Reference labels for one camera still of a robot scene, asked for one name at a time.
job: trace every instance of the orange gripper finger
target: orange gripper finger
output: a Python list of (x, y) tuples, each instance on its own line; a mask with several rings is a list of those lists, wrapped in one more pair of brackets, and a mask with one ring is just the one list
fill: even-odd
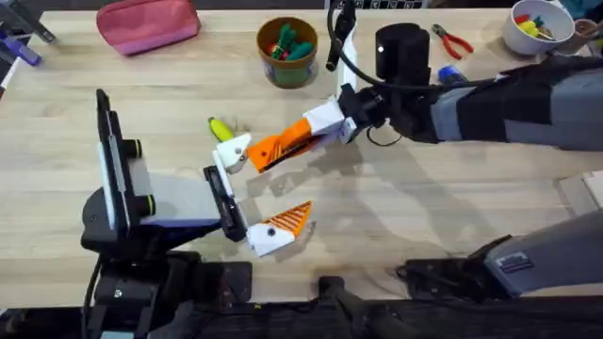
[(304, 153), (312, 147), (313, 143), (296, 150), (295, 153), (288, 152), (291, 148), (299, 145), (312, 137), (310, 123), (303, 118), (283, 131), (280, 136), (270, 136), (247, 149), (247, 156), (252, 160), (258, 172), (282, 156), (294, 156)]

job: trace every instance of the blue object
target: blue object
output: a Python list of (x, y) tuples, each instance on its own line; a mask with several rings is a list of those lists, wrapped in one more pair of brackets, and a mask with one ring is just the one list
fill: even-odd
[(444, 85), (466, 82), (467, 78), (452, 65), (445, 66), (437, 72), (437, 79)]
[(20, 57), (31, 66), (38, 66), (40, 64), (41, 56), (38, 53), (19, 40), (9, 37), (4, 30), (0, 30), (0, 40), (15, 56)]

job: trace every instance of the orange plastic part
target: orange plastic part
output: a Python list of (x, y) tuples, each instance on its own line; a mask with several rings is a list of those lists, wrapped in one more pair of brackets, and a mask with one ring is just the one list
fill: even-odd
[(282, 157), (296, 156), (308, 151), (316, 141), (312, 138), (310, 123), (303, 118), (288, 127), (279, 136), (270, 136), (250, 146), (247, 156), (258, 172)]
[(288, 211), (285, 211), (279, 215), (276, 215), (268, 220), (262, 221), (262, 223), (270, 224), (274, 227), (280, 228), (285, 231), (289, 231), (298, 236), (303, 230), (305, 222), (310, 216), (310, 208), (312, 202), (304, 202), (303, 204), (293, 207)]

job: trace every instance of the white bowl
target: white bowl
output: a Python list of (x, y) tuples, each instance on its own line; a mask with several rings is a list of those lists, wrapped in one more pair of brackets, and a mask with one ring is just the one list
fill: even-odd
[[(529, 14), (531, 20), (540, 16), (555, 40), (534, 38), (521, 30), (513, 18), (523, 14)], [(511, 14), (502, 27), (502, 38), (507, 46), (526, 56), (534, 56), (550, 51), (570, 39), (573, 34), (574, 20), (569, 13), (545, 0), (523, 0), (516, 3), (511, 8)]]

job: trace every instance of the gray arm cover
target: gray arm cover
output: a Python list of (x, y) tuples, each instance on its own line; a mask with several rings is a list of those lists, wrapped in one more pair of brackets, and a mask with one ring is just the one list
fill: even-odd
[[(477, 139), (464, 136), (457, 111), (459, 100), (472, 90), (451, 90), (432, 105), (432, 124), (439, 140)], [(603, 151), (603, 69), (583, 71), (563, 79), (552, 86), (548, 100), (550, 123), (502, 118), (505, 141), (551, 145), (576, 151)], [(529, 111), (531, 107), (526, 106), (525, 109)], [(482, 112), (496, 113), (490, 109)]]

